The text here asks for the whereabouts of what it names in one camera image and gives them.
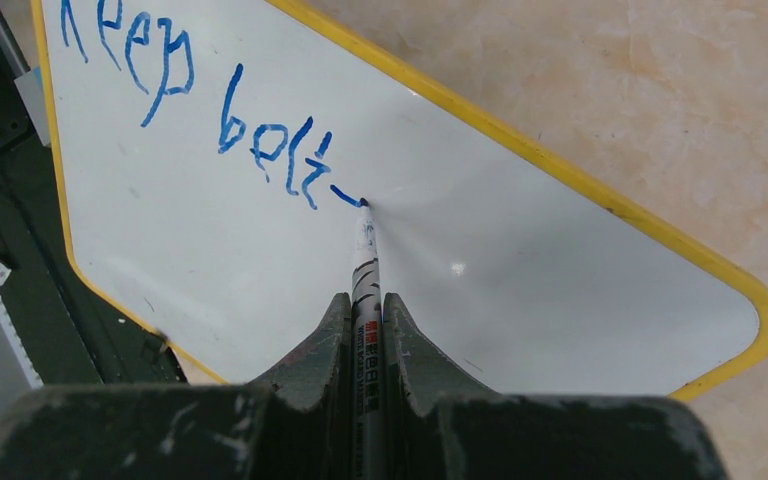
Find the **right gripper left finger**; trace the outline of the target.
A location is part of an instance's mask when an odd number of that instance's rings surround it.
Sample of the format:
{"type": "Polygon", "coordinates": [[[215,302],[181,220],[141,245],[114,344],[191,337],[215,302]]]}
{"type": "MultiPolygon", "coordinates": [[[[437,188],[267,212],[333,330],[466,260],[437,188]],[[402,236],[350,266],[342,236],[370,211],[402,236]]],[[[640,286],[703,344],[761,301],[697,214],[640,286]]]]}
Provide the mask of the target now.
{"type": "Polygon", "coordinates": [[[351,302],[256,379],[47,386],[0,420],[0,479],[346,479],[351,302]]]}

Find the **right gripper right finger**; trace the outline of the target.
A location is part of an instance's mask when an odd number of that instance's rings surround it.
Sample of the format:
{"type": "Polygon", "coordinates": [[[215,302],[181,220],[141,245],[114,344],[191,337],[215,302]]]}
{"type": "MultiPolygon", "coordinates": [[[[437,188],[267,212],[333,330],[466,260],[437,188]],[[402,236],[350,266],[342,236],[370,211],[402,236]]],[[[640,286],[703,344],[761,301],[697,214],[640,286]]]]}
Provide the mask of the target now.
{"type": "Polygon", "coordinates": [[[704,424],[657,396],[502,394],[383,301],[396,479],[724,479],[704,424]]]}

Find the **yellow framed whiteboard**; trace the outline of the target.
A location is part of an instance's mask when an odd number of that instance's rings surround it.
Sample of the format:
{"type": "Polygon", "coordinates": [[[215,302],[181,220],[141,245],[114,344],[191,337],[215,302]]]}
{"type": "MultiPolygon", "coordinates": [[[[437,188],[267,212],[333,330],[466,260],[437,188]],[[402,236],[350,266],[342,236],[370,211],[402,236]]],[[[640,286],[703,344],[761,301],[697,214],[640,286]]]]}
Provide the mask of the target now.
{"type": "Polygon", "coordinates": [[[35,1],[67,256],[219,381],[381,286],[503,392],[689,400],[768,356],[768,289],[298,1],[35,1]]]}

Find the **whiteboard marker pen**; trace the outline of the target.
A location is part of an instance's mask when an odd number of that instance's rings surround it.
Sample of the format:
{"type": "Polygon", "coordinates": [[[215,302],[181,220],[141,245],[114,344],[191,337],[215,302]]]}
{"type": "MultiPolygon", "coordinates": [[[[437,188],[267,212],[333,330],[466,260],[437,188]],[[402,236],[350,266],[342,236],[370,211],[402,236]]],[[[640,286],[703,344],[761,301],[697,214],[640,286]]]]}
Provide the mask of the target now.
{"type": "Polygon", "coordinates": [[[369,202],[359,201],[352,282],[354,479],[386,477],[383,423],[381,291],[375,223],[369,202]]]}

